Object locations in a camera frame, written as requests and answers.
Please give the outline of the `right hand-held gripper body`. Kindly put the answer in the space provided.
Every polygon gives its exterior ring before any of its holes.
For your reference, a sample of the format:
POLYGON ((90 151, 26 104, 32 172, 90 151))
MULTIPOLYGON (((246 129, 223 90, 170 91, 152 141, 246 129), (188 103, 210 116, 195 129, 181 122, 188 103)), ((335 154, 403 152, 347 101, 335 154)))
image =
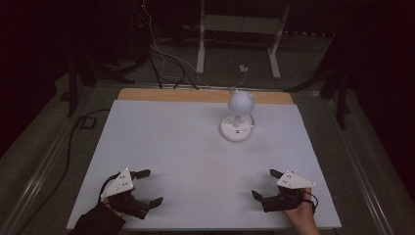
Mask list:
POLYGON ((263 198, 262 208, 265 212, 279 212, 296 209, 303 201, 303 190, 316 185, 309 179, 293 173, 282 172, 283 175, 277 179, 278 194, 276 196, 263 198))

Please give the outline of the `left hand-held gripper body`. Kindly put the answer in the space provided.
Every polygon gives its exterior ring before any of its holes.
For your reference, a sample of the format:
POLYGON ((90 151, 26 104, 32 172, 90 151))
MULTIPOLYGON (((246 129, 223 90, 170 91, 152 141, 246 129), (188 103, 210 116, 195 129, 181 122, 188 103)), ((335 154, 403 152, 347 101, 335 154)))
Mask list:
POLYGON ((148 204, 137 201, 132 191, 135 189, 130 170, 126 168, 110 176, 100 190, 100 200, 107 199, 112 208, 118 212, 144 219, 150 207, 148 204))

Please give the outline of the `white round desk lamp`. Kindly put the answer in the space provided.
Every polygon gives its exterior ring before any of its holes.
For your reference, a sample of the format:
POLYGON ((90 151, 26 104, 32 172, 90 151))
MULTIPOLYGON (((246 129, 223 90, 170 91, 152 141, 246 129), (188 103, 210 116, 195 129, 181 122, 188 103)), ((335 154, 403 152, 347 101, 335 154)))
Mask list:
POLYGON ((243 142, 254 129, 254 96, 243 90, 235 90, 228 100, 231 115, 225 117, 219 125, 221 135, 231 142, 243 142))

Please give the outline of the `person's left hand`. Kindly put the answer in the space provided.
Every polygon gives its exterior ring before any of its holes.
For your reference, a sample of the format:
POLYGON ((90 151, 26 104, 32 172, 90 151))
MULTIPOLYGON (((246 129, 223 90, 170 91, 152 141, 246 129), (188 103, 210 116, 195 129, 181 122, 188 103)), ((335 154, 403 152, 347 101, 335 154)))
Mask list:
POLYGON ((124 213, 124 212, 121 212, 121 211, 116 211, 116 210, 114 210, 114 209, 112 208, 112 206, 111 206, 111 204, 110 204, 110 202, 109 202, 108 200, 104 201, 104 202, 103 202, 103 205, 104 205, 106 208, 110 209, 110 210, 111 210, 113 213, 115 213, 118 217, 120 217, 120 218, 124 218, 124 217, 125 217, 125 213, 124 213))

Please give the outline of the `person's right hand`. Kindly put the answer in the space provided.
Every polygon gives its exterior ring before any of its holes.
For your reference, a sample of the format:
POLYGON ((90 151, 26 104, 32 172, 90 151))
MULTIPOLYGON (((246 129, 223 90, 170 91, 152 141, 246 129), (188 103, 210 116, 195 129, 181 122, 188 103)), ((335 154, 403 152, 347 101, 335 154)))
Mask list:
POLYGON ((284 215, 296 228, 299 235, 321 235, 314 220, 310 188, 303 190, 301 204, 296 209, 284 211, 284 215))

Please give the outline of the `white table mat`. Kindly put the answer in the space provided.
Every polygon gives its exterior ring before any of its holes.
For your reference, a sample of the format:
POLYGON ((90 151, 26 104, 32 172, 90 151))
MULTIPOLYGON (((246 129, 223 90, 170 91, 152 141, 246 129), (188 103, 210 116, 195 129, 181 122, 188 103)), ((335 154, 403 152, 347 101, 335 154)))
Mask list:
POLYGON ((252 192, 277 192, 270 170, 292 171, 313 182, 321 228, 341 222, 300 111, 295 105, 254 107, 254 131, 233 143, 219 132, 229 110, 223 103, 113 103, 82 183, 68 226, 98 201, 104 181, 126 168, 148 169, 135 183, 143 201, 162 198, 145 219, 129 217, 128 230, 274 230, 290 223, 266 212, 252 192))

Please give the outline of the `black square floor box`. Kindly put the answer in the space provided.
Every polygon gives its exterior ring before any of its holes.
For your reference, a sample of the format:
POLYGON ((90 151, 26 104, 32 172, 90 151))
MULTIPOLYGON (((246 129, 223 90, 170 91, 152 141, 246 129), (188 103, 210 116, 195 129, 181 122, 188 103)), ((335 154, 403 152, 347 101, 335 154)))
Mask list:
POLYGON ((97 124, 97 119, 95 117, 84 117, 80 122, 80 129, 94 129, 97 124))

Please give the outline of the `dark tripod stand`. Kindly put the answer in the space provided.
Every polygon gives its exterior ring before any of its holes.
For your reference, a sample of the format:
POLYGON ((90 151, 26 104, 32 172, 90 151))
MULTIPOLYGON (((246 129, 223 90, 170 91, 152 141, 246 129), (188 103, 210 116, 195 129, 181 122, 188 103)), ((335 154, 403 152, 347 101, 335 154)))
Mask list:
POLYGON ((94 86, 98 79, 94 72, 100 72, 108 78, 119 83, 132 84, 133 80, 123 76, 124 73, 134 71, 142 65, 142 62, 135 62, 126 68, 112 70, 110 67, 98 62, 87 55, 68 54, 69 91, 62 96, 64 101, 69 102, 68 116, 72 117, 78 106, 78 84, 80 80, 85 86, 94 86))
POLYGON ((342 49, 340 41, 334 38, 330 42, 314 76, 296 86, 284 88, 284 91, 297 93, 313 84, 325 81, 319 95, 322 100, 333 99, 334 96, 337 96, 336 121, 341 129, 345 129, 346 94, 350 69, 347 52, 342 49))

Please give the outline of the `white metal stand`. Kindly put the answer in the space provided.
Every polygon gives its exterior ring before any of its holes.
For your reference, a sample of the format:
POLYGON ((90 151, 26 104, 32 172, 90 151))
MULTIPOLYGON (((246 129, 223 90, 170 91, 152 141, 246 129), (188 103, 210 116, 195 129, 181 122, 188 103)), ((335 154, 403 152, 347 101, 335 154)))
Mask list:
POLYGON ((290 8, 291 6, 289 4, 285 5, 282 15, 278 19, 213 15, 206 13, 206 0, 201 0, 200 38, 196 63, 196 73, 203 74, 205 70, 205 35, 207 30, 257 34, 261 33, 272 34, 274 36, 274 42, 267 49, 267 55, 272 77, 274 79, 280 79, 281 73, 277 62, 276 53, 284 32, 290 8))

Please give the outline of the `metal floor rail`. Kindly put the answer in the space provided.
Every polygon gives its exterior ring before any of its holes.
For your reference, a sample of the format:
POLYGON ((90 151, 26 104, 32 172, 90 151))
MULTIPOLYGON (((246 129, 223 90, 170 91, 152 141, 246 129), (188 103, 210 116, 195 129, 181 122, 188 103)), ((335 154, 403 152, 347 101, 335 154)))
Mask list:
POLYGON ((330 116, 331 123, 337 131, 337 134, 342 142, 342 145, 346 149, 346 159, 350 164, 353 177, 358 184, 359 190, 365 201, 366 207, 371 214, 371 217, 377 227, 380 235, 395 235, 391 224, 389 223, 385 212, 378 200, 378 197, 371 186, 369 179, 364 171, 364 168, 356 154, 354 148, 351 145, 346 132, 341 129, 336 119, 336 106, 332 100, 324 100, 324 106, 330 116))
POLYGON ((88 103, 68 117, 66 102, 52 100, 0 160, 0 235, 15 235, 28 216, 53 161, 88 103))

